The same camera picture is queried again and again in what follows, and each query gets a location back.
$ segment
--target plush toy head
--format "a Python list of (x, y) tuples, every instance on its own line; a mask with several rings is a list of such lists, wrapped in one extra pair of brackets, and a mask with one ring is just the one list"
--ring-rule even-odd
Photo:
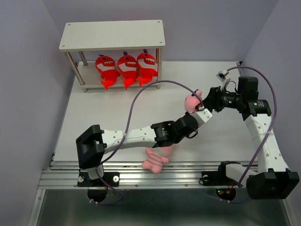
[[(197, 89), (195, 91), (195, 93), (201, 97), (202, 96), (202, 91), (200, 89)], [(194, 113), (196, 112), (196, 106), (199, 104), (199, 100), (195, 97), (195, 95), (189, 95), (185, 98), (185, 102), (184, 102), (184, 107), (185, 107), (185, 110), (187, 112), (189, 112), (190, 114), (191, 113)]]

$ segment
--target red shark plush toy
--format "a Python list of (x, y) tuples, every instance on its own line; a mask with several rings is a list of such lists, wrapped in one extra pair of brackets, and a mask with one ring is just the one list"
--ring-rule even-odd
[(127, 52), (123, 52), (123, 55), (117, 64), (120, 73), (123, 75), (124, 88), (127, 89), (135, 83), (138, 77), (137, 62), (135, 58), (128, 55)]
[(143, 84), (149, 83), (153, 76), (158, 76), (158, 64), (155, 58), (149, 54), (146, 49), (138, 56), (137, 63), (140, 74), (138, 77), (140, 87)]
[(105, 80), (101, 83), (106, 90), (114, 85), (117, 77), (120, 76), (120, 73), (115, 69), (115, 61), (109, 56), (100, 55), (95, 61), (95, 67), (101, 74), (101, 78)]

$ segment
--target shelf top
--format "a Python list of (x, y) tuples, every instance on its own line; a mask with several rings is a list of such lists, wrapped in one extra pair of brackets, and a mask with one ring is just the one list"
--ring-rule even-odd
[(163, 48), (162, 20), (66, 23), (62, 52)]

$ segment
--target shelf bottom board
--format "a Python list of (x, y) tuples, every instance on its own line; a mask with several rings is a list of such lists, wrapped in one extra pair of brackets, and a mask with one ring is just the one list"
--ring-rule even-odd
[[(87, 66), (84, 66), (83, 62), (80, 61), (78, 64), (78, 71), (85, 82), (85, 84), (81, 86), (82, 88), (104, 89), (103, 85), (101, 84), (100, 73), (96, 70), (94, 61), (89, 61)], [(153, 77), (151, 82), (157, 81), (157, 79), (158, 79), (157, 77)], [(130, 87), (140, 87), (138, 79)], [(113, 86), (109, 87), (109, 89), (111, 88), (124, 88), (123, 77), (122, 76), (118, 77), (116, 83)]]

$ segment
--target gray floor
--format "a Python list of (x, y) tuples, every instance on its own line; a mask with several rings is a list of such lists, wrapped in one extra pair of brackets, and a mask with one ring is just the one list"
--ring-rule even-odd
[[(214, 190), (133, 190), (112, 206), (95, 206), (84, 190), (49, 190), (39, 226), (287, 226), (282, 201), (227, 204), (203, 195)], [(116, 199), (110, 195), (108, 200)], [(246, 193), (240, 189), (237, 200)]]

